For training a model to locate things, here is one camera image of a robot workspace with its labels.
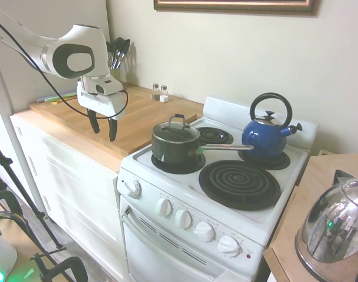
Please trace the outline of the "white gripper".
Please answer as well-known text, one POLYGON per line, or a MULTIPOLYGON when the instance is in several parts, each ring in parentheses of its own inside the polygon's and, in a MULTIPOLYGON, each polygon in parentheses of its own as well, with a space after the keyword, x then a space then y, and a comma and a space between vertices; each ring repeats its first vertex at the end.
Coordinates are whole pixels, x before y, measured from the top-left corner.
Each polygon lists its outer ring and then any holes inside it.
POLYGON ((77 101, 80 106, 87 110, 87 117, 95 134, 100 132, 96 113, 108 117, 109 140, 114 142, 117 135, 119 118, 122 118, 126 112, 127 98, 121 92, 111 95, 91 95, 82 88, 82 83, 77 83, 77 101))

